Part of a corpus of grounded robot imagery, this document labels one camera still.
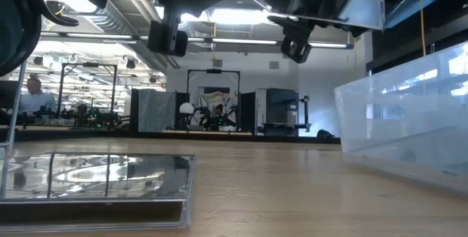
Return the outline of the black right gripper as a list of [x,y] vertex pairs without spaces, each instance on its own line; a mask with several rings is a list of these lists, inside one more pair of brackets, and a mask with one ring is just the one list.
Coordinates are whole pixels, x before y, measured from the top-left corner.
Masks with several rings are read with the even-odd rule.
[[367,28],[358,27],[358,26],[351,26],[351,25],[344,25],[340,23],[330,23],[327,21],[321,20],[310,20],[310,19],[303,19],[299,18],[297,20],[293,20],[292,18],[284,18],[274,15],[269,15],[268,19],[270,22],[277,24],[278,26],[289,26],[295,27],[297,29],[305,29],[309,33],[314,30],[315,26],[319,26],[320,28],[328,28],[334,27],[335,29],[341,29],[342,31],[349,32],[353,37],[359,37],[363,33],[367,32]]

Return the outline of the suspended linear ceiling light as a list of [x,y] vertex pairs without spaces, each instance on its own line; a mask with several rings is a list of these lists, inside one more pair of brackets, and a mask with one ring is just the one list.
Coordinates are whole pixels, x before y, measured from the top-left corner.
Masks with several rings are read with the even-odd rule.
[[[140,35],[123,35],[123,34],[90,34],[90,33],[72,33],[72,32],[49,32],[42,31],[42,37],[67,37],[67,38],[83,38],[88,40],[110,40],[122,42],[147,41],[148,36]],[[244,45],[281,45],[282,41],[267,40],[267,39],[233,39],[233,38],[218,38],[218,37],[189,37],[190,43],[209,43],[209,44],[244,44]],[[309,42],[313,48],[330,48],[330,49],[353,49],[354,44],[337,43],[337,42]]]

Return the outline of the grey black equipment cabinet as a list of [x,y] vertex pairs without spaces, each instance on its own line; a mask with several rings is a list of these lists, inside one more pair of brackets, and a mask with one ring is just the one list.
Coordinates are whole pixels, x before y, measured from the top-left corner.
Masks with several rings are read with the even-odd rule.
[[255,92],[255,134],[298,137],[299,130],[310,132],[309,96],[291,89],[258,89]]

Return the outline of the beige backdrop cloth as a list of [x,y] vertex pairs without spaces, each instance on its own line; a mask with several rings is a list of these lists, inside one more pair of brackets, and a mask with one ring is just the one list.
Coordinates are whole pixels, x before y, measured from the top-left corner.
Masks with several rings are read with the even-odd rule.
[[206,107],[210,111],[214,111],[215,107],[218,105],[225,108],[230,101],[230,95],[220,91],[215,91],[210,94],[201,94],[199,96],[199,100],[202,107]]

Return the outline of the black partition panel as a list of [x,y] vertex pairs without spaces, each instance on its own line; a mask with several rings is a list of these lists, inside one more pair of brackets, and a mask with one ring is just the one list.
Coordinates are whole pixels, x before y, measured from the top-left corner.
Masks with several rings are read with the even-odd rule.
[[256,128],[256,93],[242,93],[240,98],[241,130],[254,134]]

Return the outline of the background black robot arms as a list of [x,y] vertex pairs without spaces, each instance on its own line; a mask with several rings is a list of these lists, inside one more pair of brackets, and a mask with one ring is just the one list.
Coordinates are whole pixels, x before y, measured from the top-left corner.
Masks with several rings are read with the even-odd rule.
[[195,112],[200,112],[201,119],[199,125],[207,131],[219,131],[220,127],[236,127],[235,121],[230,119],[230,115],[237,112],[237,106],[231,106],[227,112],[224,112],[224,120],[217,121],[213,113],[206,107],[195,108]]
[[122,123],[117,113],[104,113],[95,107],[89,109],[86,104],[79,104],[70,110],[63,109],[59,116],[70,120],[74,128],[111,128]]

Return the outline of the grey fabric partition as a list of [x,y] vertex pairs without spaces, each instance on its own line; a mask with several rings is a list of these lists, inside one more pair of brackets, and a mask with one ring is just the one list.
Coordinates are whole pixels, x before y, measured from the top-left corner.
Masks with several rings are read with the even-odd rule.
[[129,114],[129,130],[162,132],[174,127],[176,93],[153,89],[133,89]]

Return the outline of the clear plastic bin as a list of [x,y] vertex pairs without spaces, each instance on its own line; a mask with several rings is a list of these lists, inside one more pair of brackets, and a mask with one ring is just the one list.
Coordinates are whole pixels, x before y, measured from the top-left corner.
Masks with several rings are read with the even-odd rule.
[[[343,148],[405,138],[443,127],[468,128],[468,41],[334,90]],[[468,175],[354,156],[354,165],[468,197]]]

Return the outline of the black background monitor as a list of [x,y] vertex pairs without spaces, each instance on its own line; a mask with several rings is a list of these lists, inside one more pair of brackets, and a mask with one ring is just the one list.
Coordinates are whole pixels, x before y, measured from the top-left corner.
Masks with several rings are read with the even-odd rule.
[[13,108],[17,88],[17,81],[0,80],[0,109]]

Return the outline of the black gantry frame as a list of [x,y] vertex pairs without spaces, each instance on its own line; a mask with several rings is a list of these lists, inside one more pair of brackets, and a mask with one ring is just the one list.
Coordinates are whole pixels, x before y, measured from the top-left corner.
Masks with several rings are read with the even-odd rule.
[[[228,109],[236,105],[237,112],[230,115],[230,119],[235,121],[237,126],[236,127],[220,127],[219,131],[223,132],[237,132],[240,128],[240,91],[234,90],[233,87],[228,86],[228,82],[222,78],[221,80],[213,79],[214,75],[227,75],[229,77],[233,77],[234,75],[237,78],[234,80],[236,84],[240,83],[241,73],[239,71],[233,70],[222,70],[222,69],[189,69],[187,71],[187,82],[186,82],[186,94],[188,95],[187,101],[191,103],[195,108],[204,108],[200,105],[199,96],[201,94],[210,94],[215,91],[220,91],[222,93],[226,93],[230,95],[230,101],[227,106],[224,108],[224,112],[227,112]],[[199,125],[201,114],[200,112],[194,112],[192,115],[184,115],[183,116],[183,126],[187,130],[202,130],[202,126]]]
[[117,113],[115,111],[117,76],[118,67],[115,64],[63,63],[56,116],[60,117],[59,114],[63,109],[70,110],[79,104],[86,104],[89,109],[99,108],[104,113]]

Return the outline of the black aluminium table frame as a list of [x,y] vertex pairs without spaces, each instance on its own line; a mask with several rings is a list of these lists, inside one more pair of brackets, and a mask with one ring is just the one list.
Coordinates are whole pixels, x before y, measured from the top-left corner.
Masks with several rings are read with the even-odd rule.
[[73,138],[138,138],[165,140],[213,140],[256,143],[310,143],[340,145],[340,138],[261,136],[240,132],[176,131],[130,132],[94,129],[25,129],[15,130],[15,142],[60,140]]

